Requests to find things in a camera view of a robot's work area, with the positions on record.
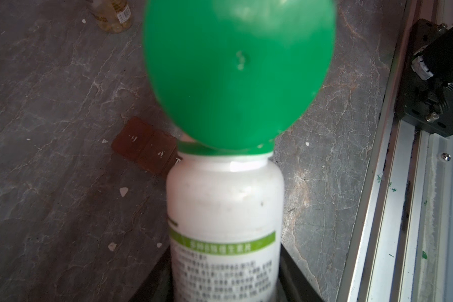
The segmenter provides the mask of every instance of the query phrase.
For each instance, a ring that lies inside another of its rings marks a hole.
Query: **white paint speck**
[[[115,249],[116,249],[116,246],[117,244],[115,244],[114,242],[111,242],[107,248],[109,249],[109,251],[113,252]]]
[[[245,56],[243,55],[242,51],[237,52],[237,62],[238,62],[237,69],[242,71],[245,68],[246,62]]]
[[[129,191],[129,189],[126,187],[122,187],[121,189],[119,189],[119,193],[121,193],[122,197],[126,196],[127,191]]]

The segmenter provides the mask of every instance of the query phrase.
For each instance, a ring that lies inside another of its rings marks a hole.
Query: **marble countertop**
[[[168,246],[164,181],[110,148],[132,116],[179,134],[144,70],[144,2],[129,3],[133,26],[108,34],[81,1],[0,1],[0,301],[127,300]],[[403,0],[338,3],[326,81],[277,140],[284,245],[326,301],[337,296],[403,10]]]

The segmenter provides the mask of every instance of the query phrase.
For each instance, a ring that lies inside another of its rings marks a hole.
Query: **brown tile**
[[[151,139],[154,129],[137,117],[131,118],[112,142],[112,149],[129,160],[136,160]]]
[[[182,158],[178,155],[176,150],[171,154],[169,157],[169,160],[166,162],[166,165],[163,168],[163,171],[161,172],[161,177],[166,179],[166,176],[168,176],[169,170],[173,168]]]
[[[155,130],[151,140],[141,151],[137,163],[146,171],[160,174],[176,149],[176,139],[163,131]]]

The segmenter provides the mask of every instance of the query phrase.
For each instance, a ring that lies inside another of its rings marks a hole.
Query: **jar label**
[[[126,22],[129,17],[131,16],[131,10],[129,9],[129,5],[126,5],[126,8],[117,14],[117,18],[119,19],[119,22],[122,24]]]
[[[169,237],[175,301],[270,301],[279,263],[276,232],[224,244],[192,239],[170,227]]]

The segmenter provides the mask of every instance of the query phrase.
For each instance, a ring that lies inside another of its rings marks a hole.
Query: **bottle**
[[[85,0],[97,25],[111,33],[120,33],[131,27],[131,9],[126,0]]]
[[[178,151],[166,184],[175,301],[271,301],[284,207],[272,150]]]

